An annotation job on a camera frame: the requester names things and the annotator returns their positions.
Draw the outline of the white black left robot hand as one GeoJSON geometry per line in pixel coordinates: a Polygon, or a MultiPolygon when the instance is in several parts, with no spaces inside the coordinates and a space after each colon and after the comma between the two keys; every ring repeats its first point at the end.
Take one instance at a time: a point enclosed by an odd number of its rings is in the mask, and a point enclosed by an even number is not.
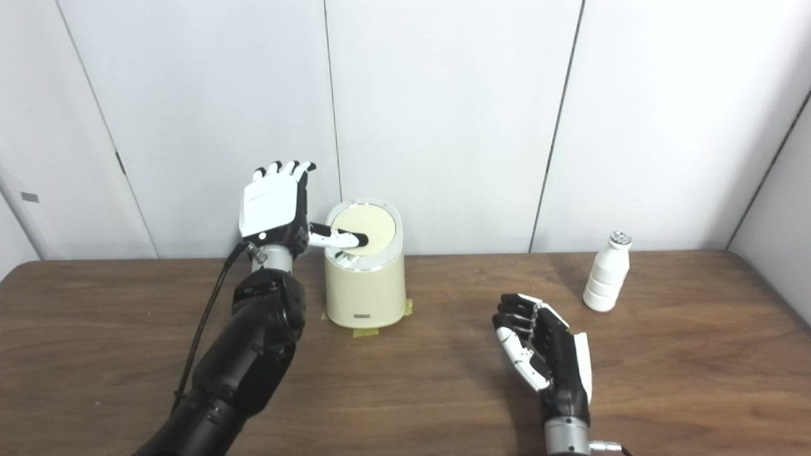
{"type": "Polygon", "coordinates": [[[320,248],[367,246],[367,234],[332,228],[308,219],[308,174],[311,161],[275,161],[256,168],[241,197],[238,227],[243,241],[258,248],[281,246],[293,259],[310,245],[320,248]]]}

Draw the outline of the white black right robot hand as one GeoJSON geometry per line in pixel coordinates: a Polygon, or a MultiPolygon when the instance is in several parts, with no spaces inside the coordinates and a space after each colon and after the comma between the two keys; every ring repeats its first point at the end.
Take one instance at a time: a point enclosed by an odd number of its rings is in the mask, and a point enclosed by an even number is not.
{"type": "Polygon", "coordinates": [[[571,417],[590,426],[593,384],[587,335],[571,332],[550,304],[520,293],[501,295],[492,323],[513,368],[538,393],[542,420],[571,417]]]}

